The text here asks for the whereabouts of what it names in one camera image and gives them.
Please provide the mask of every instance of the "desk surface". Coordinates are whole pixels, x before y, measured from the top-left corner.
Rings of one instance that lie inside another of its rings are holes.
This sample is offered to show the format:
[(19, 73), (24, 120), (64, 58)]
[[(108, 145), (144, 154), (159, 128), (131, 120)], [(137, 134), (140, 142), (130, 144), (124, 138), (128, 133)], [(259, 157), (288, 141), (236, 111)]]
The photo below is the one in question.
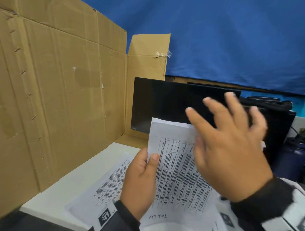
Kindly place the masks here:
[[(92, 157), (25, 203), (20, 210), (38, 218), (64, 226), (75, 231), (86, 231), (90, 227), (65, 211), (65, 205), (82, 194), (99, 178), (106, 174), (125, 152), (135, 156), (139, 148), (112, 143), (105, 150)], [(150, 230), (190, 230), (175, 223), (153, 225)]]

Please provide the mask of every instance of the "blue bottle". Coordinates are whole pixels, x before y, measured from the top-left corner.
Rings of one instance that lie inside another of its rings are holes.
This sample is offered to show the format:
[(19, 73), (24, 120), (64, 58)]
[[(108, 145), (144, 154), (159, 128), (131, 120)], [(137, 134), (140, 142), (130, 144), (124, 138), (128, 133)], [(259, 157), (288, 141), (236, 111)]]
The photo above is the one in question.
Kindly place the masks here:
[(271, 169), (275, 176), (297, 182), (301, 181), (304, 165), (305, 136), (298, 134), (295, 138), (287, 138)]

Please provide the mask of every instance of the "monitor screen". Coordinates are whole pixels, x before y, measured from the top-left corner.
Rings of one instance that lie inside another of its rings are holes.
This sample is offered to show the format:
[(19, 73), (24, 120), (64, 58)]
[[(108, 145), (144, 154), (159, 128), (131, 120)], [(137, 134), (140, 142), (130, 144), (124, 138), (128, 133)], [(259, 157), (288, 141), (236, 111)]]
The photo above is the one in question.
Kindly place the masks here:
[[(215, 127), (213, 114), (202, 103), (211, 98), (227, 106), (224, 93), (227, 88), (196, 84), (183, 84), (135, 77), (131, 129), (149, 133), (152, 118), (190, 123), (185, 109), (194, 108)], [(241, 91), (230, 90), (239, 98)]]

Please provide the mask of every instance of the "blue backdrop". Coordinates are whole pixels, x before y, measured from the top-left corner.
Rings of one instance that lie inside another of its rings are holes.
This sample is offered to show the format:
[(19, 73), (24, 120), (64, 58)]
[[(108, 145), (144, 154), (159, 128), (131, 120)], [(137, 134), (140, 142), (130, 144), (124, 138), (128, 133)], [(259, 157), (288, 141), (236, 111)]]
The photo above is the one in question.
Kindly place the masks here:
[(133, 34), (171, 33), (167, 75), (305, 94), (304, 0), (85, 0)]

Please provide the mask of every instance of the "black sleeve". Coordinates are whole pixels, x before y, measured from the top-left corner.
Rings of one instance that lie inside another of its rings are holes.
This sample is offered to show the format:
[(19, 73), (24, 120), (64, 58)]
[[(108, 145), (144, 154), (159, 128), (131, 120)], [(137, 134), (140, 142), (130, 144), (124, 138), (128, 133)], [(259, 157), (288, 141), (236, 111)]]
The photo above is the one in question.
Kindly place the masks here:
[(225, 224), (244, 231), (305, 231), (304, 190), (274, 177), (255, 194), (238, 203), (216, 202)]
[(140, 231), (140, 222), (121, 201), (114, 203), (117, 212), (103, 226), (102, 231)]

